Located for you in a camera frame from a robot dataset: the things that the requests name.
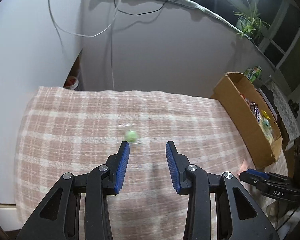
spider plant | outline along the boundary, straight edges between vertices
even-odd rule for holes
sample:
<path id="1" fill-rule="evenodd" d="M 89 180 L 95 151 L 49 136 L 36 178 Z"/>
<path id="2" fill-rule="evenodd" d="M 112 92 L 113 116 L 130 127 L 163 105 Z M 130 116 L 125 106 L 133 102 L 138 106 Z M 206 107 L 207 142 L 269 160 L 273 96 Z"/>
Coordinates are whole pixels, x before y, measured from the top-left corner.
<path id="1" fill-rule="evenodd" d="M 259 17 L 260 13 L 258 12 L 258 7 L 256 2 L 254 2 L 254 5 L 251 5 L 248 0 L 246 0 L 249 7 L 246 12 L 234 12 L 234 15 L 239 16 L 239 29 L 241 29 L 242 33 L 237 33 L 240 35 L 240 38 L 242 38 L 244 35 L 247 35 L 250 38 L 253 38 L 254 40 L 259 41 L 260 35 L 261 35 L 261 28 L 263 26 L 269 26 L 270 24 L 264 22 Z"/>

silver bolt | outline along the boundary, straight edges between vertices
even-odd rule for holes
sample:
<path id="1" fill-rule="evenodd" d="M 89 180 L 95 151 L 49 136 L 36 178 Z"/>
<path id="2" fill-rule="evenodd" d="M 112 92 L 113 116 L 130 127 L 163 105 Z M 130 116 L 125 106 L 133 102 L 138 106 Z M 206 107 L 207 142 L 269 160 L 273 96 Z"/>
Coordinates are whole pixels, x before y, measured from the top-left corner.
<path id="1" fill-rule="evenodd" d="M 189 169 L 190 171 L 195 171 L 195 170 L 197 169 L 197 166 L 195 166 L 195 165 L 193 165 L 193 164 L 190 164 L 190 165 L 188 166 L 188 169 Z"/>
<path id="2" fill-rule="evenodd" d="M 107 165 L 101 165 L 99 166 L 99 171 L 106 171 L 108 169 Z"/>
<path id="3" fill-rule="evenodd" d="M 63 174 L 62 177 L 63 177 L 64 179 L 70 179 L 71 176 L 72 176 L 72 174 L 71 174 L 70 172 L 67 172 L 67 173 Z"/>
<path id="4" fill-rule="evenodd" d="M 231 172 L 228 172 L 228 171 L 224 173 L 224 176 L 227 179 L 232 179 L 233 178 L 233 174 Z"/>

plaid tablecloth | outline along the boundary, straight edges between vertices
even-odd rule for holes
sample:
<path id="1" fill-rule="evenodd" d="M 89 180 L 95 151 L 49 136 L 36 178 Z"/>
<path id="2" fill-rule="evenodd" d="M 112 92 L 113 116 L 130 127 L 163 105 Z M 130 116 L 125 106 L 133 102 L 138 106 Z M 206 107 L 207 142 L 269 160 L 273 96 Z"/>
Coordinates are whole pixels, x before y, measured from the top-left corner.
<path id="1" fill-rule="evenodd" d="M 174 141 L 179 153 L 210 173 L 236 175 L 244 159 L 254 167 L 239 132 L 216 100 L 164 92 L 40 87 L 26 109 L 17 144 L 15 198 L 21 222 L 62 174 L 88 173 L 117 153 L 125 124 L 134 124 L 141 144 L 130 147 L 119 195 L 108 197 L 114 239 L 182 239 L 188 196 L 179 196 L 172 187 L 167 141 Z M 287 175 L 283 154 L 266 171 Z M 251 193 L 263 208 L 271 202 Z M 211 205 L 215 238 L 213 198 Z"/>

cardboard box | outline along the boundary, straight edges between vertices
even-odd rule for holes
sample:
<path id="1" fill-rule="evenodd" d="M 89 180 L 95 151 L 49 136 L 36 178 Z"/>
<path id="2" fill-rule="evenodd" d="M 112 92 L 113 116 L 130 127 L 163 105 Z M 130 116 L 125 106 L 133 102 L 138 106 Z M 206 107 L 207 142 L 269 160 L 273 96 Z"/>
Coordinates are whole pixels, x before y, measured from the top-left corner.
<path id="1" fill-rule="evenodd" d="M 256 169 L 264 168 L 278 161 L 282 137 L 272 112 L 263 97 L 255 89 L 250 80 L 242 73 L 226 73 L 213 90 L 213 99 L 220 101 L 237 127 L 245 142 Z M 274 142 L 270 145 L 264 136 L 257 119 L 241 96 L 258 104 L 270 117 L 274 131 Z"/>

green ball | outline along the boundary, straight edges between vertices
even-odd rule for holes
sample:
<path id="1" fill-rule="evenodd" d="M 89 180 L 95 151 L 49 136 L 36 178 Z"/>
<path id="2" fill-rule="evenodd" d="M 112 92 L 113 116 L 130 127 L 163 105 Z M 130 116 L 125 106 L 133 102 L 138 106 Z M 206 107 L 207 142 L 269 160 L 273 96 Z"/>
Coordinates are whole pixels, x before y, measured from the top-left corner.
<path id="1" fill-rule="evenodd" d="M 138 134 L 136 131 L 126 131 L 125 139 L 129 143 L 134 143 L 138 140 Z"/>

